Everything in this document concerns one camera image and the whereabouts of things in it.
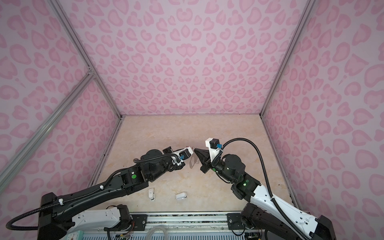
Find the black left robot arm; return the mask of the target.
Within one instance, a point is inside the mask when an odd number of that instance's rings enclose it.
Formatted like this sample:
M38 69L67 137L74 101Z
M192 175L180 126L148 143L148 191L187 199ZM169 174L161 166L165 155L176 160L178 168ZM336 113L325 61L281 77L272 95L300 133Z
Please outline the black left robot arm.
M162 153L150 150L134 165L114 171L104 182L81 191L57 196L43 195L38 220L39 240L59 240L75 226L73 217L109 200L131 195L149 186L167 172L180 170L193 155L190 147Z

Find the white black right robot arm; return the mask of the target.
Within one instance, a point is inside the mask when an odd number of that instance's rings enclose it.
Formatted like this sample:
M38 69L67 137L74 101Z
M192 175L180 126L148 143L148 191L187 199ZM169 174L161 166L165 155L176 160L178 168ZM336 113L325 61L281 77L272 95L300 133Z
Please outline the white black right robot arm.
M271 196L260 181L246 173L237 155L214 155L210 150L195 149L203 173L214 171L231 185L233 194L247 201L241 212L242 225L262 229L285 240L334 240L332 221L325 216L310 215L281 198Z

